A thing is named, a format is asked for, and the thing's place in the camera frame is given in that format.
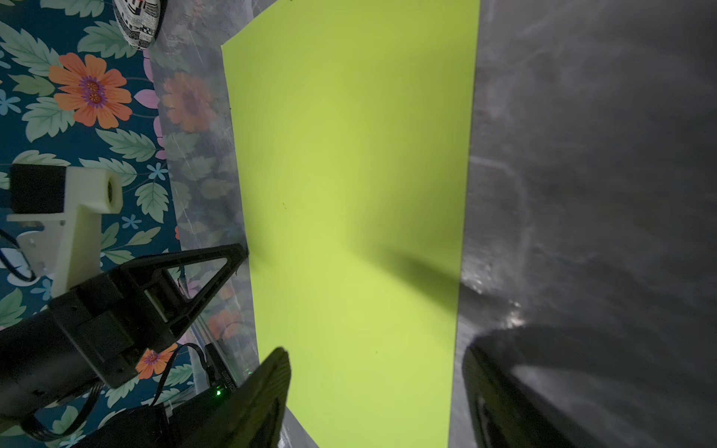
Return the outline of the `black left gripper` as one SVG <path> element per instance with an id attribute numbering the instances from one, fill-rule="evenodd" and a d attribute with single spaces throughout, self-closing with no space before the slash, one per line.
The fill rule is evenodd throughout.
<path id="1" fill-rule="evenodd" d="M 177 342 L 247 258 L 231 244 L 133 259 L 2 330 L 2 419 L 137 377 L 146 351 Z"/>

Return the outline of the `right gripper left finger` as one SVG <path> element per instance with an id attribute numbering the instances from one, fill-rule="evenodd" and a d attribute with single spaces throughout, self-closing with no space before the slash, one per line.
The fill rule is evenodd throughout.
<path id="1" fill-rule="evenodd" d="M 186 447 L 276 447 L 287 408 L 291 363 L 276 348 L 248 380 L 190 404 L 184 422 Z"/>

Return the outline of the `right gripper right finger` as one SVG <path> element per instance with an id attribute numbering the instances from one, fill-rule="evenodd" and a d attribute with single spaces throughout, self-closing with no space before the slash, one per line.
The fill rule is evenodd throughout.
<path id="1" fill-rule="evenodd" d="M 472 337 L 462 375 L 474 437 L 484 447 L 601 447 L 598 439 L 528 390 L 511 369 L 520 364 L 615 377 L 616 365 L 597 332 L 578 327 L 527 325 Z"/>

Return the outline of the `bright lime green paper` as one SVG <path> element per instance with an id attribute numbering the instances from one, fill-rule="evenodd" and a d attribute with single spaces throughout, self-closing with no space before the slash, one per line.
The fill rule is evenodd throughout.
<path id="1" fill-rule="evenodd" d="M 321 447 L 449 442 L 479 11 L 278 1 L 221 48 L 260 355 Z"/>

